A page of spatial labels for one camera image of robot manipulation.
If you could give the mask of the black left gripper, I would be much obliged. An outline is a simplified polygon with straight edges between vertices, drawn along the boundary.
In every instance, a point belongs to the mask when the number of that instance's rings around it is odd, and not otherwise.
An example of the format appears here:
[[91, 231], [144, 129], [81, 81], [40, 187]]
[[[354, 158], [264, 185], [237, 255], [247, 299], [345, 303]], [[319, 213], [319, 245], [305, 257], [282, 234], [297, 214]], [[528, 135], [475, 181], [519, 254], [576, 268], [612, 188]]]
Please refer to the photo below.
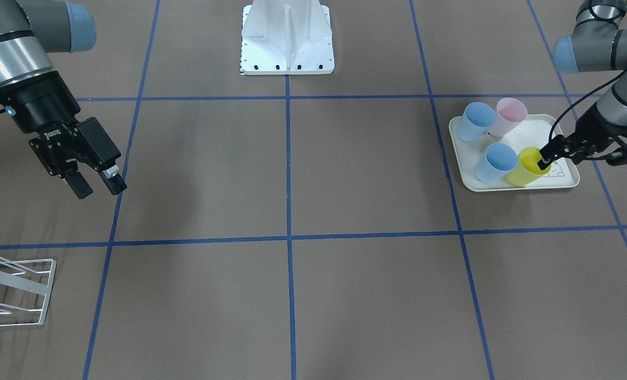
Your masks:
[[575, 142], [564, 135], [556, 135], [539, 150], [536, 165], [545, 170], [561, 158], [569, 158], [574, 164], [606, 160], [606, 155], [597, 154], [622, 137], [627, 137], [627, 107], [617, 102], [597, 101], [576, 121]]

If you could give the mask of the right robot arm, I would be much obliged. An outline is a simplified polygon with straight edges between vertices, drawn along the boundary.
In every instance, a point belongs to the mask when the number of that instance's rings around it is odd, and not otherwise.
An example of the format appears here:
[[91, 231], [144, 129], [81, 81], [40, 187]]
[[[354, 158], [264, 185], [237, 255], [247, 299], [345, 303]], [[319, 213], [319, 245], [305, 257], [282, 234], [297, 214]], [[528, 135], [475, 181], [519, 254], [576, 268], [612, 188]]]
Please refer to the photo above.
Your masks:
[[50, 59], [51, 53], [91, 50], [96, 41], [96, 22], [84, 5], [0, 1], [0, 115], [36, 134], [29, 146], [79, 199], [92, 193], [79, 163], [96, 171], [111, 194], [126, 189], [120, 150], [96, 118], [77, 119], [79, 103]]

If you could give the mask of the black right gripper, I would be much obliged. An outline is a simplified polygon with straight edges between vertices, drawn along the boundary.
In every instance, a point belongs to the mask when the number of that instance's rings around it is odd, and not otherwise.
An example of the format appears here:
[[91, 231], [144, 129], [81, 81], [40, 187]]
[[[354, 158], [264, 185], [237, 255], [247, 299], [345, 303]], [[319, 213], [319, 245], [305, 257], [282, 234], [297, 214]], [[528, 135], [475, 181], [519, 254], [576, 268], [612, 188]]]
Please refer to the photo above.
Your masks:
[[36, 133], [45, 163], [83, 200], [92, 187], [81, 172], [72, 172], [70, 162], [82, 162], [100, 174], [111, 195], [128, 187], [117, 164], [120, 149], [95, 117], [77, 119], [80, 106], [59, 73], [52, 71], [5, 88], [5, 105], [24, 133]]

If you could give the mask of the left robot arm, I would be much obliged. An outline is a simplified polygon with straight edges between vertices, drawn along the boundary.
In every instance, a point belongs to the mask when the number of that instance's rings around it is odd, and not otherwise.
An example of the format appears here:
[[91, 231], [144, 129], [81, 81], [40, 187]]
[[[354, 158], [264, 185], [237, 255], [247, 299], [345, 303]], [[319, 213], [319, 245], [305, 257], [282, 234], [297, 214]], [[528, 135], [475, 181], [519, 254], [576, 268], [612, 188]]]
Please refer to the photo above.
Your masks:
[[627, 29], [620, 29], [626, 12], [627, 1], [585, 1], [572, 34], [555, 44], [553, 65], [558, 72], [618, 75], [606, 82], [607, 91], [576, 121], [571, 135], [548, 134], [538, 168], [561, 158], [574, 164], [603, 160], [611, 166], [627, 165]]

